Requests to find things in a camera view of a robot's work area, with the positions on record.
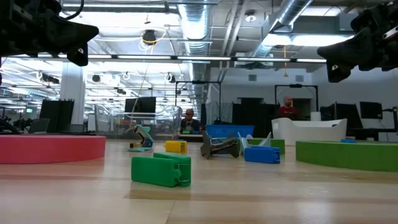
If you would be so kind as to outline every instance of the pink round platform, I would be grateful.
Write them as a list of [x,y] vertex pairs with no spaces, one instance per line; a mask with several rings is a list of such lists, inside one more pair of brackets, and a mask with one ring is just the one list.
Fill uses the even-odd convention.
[[0,164],[41,164],[98,159],[105,155],[102,136],[2,135]]

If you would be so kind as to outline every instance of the wooden floor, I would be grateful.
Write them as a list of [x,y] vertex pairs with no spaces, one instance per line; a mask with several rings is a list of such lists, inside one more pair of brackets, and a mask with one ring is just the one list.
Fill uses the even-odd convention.
[[[398,223],[398,174],[295,161],[206,160],[188,143],[192,185],[131,182],[128,143],[95,161],[0,165],[0,224]],[[155,146],[163,151],[162,144]]]

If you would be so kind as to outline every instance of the red shirt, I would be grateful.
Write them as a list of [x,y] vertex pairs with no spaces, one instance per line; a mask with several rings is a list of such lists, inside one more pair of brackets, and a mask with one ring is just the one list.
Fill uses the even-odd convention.
[[282,106],[281,108],[278,109],[277,114],[281,118],[289,118],[292,120],[301,120],[300,111],[296,108],[292,108],[292,107],[287,108],[287,107]]

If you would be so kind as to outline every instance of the yellow plastic block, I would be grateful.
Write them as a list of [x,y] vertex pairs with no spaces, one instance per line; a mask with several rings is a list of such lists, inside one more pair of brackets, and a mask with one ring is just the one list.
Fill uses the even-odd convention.
[[187,153],[187,142],[186,141],[166,141],[164,144],[166,152],[174,153]]

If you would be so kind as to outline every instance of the man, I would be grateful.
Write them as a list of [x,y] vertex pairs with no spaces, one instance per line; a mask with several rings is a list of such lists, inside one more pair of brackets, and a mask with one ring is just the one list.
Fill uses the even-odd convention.
[[277,115],[280,118],[301,120],[300,111],[293,107],[293,99],[290,96],[284,97],[284,105],[278,109]]
[[185,119],[181,121],[181,131],[199,131],[200,122],[193,119],[193,109],[187,109],[185,112]]

